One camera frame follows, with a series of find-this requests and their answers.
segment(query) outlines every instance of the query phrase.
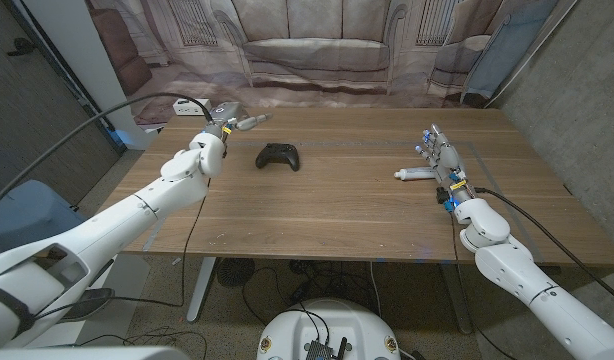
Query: robotic hand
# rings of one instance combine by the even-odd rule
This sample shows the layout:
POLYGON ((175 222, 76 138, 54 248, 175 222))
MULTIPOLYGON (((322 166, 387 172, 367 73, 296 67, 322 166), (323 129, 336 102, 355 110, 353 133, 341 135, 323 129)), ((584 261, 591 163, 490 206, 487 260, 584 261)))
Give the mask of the robotic hand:
POLYGON ((56 309, 78 301, 113 256, 159 219, 201 201, 208 191, 204 177, 221 172, 231 130, 247 131, 271 118, 249 117, 235 102, 211 115, 189 150, 177 152, 151 184, 69 231, 0 254, 0 348, 38 337, 69 310, 56 309))
POLYGON ((465 166, 436 124, 416 151, 446 190, 444 205, 458 223, 461 243, 475 253, 478 270, 516 296, 576 359, 614 359, 614 329, 536 266, 531 252, 510 234, 509 223, 476 197, 465 166))

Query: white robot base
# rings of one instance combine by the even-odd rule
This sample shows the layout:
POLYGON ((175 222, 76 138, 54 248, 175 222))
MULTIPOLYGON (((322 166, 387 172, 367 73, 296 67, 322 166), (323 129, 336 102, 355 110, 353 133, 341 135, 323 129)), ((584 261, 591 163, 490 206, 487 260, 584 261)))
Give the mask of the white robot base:
POLYGON ((326 358, 323 353, 315 354, 312 346, 330 351, 331 357, 339 359, 343 337, 347 339, 344 360, 396 360, 400 359, 398 343, 394 332, 380 317, 368 309, 347 300, 320 298, 303 302, 307 313, 297 304, 280 313, 263 331, 258 343, 258 360, 290 360, 326 358), (318 343, 312 341, 320 338, 318 343))

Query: table leg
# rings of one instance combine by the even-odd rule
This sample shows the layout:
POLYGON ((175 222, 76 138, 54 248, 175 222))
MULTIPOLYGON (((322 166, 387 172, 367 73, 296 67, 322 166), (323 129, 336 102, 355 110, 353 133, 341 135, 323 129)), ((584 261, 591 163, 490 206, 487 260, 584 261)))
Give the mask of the table leg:
POLYGON ((194 294, 191 296, 191 302, 189 303, 189 310, 187 311, 187 321, 194 322, 198 320, 200 315, 200 308, 205 300, 205 295, 209 290, 209 283, 211 281, 211 275, 216 265, 215 257, 204 257, 203 263, 200 266, 198 272, 198 279, 196 280, 196 286, 194 287, 194 294))
POLYGON ((440 264, 440 270, 445 278, 445 284, 447 284, 451 304, 454 307, 458 330, 465 335, 471 334, 473 331, 471 319, 469 319, 469 310, 467 309, 463 291, 460 287, 460 279, 458 278, 459 275, 456 264, 440 264))

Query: couch image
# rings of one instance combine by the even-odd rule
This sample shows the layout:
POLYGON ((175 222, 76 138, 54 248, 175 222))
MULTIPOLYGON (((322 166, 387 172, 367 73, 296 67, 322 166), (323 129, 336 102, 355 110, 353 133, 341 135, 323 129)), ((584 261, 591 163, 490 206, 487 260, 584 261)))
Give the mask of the couch image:
POLYGON ((211 0, 211 10, 252 87, 258 80, 389 94, 407 2, 211 0))

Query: table top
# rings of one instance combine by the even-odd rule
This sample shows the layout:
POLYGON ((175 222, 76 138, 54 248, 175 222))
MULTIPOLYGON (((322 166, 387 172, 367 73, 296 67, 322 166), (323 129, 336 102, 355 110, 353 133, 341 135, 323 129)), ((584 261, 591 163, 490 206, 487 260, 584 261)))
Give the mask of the table top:
MULTIPOLYGON (((401 168, 427 166, 414 151, 436 123, 463 157, 474 186, 500 192, 538 219, 591 266, 614 266, 614 244, 549 166, 499 110, 274 108, 248 109, 274 118, 228 140, 223 173, 204 203, 152 226, 127 252, 217 257, 455 262, 450 215, 436 204, 435 180, 403 182, 401 168), (262 169, 255 159, 268 142, 298 149, 298 172, 286 164, 262 169), (194 222, 200 211, 200 218, 194 222)), ((174 117, 104 209, 159 176, 162 164, 187 148, 202 117, 174 117)), ((521 215, 483 195, 509 222, 536 262, 572 263, 521 215)), ((457 232, 462 228, 457 225, 457 232)), ((460 262, 474 256, 457 239, 460 262)))

